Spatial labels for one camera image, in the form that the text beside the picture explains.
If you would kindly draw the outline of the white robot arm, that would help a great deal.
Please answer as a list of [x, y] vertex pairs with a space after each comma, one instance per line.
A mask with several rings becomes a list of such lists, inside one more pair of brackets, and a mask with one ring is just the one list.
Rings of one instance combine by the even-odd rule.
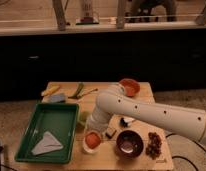
[[127, 97], [120, 84], [112, 84], [96, 96], [86, 126], [103, 133], [114, 114], [135, 118], [206, 145], [205, 110], [138, 101]]

